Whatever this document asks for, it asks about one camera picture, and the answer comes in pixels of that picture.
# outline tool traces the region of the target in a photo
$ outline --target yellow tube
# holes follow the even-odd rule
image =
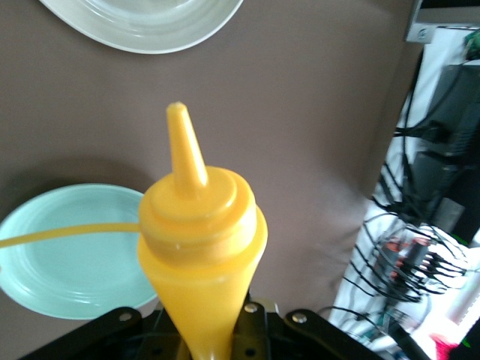
[[[138,223],[90,223],[88,225],[62,227],[60,229],[45,230],[15,236],[13,238],[0,239],[0,248],[89,233],[138,233],[139,231]]]

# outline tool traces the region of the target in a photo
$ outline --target bottle cap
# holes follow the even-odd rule
[[[170,104],[166,117],[172,173],[142,198],[140,231],[166,264],[205,267],[227,261],[255,235],[254,194],[239,174],[205,165],[183,103]]]

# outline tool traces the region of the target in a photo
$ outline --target yellow squeeze bottle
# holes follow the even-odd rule
[[[227,360],[267,226],[240,175],[205,166],[187,107],[166,116],[172,173],[140,203],[139,262],[193,360]]]

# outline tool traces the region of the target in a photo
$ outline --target bottle nozzle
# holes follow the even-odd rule
[[[181,102],[171,103],[166,118],[175,189],[186,197],[196,197],[209,183],[209,176],[187,107]]]

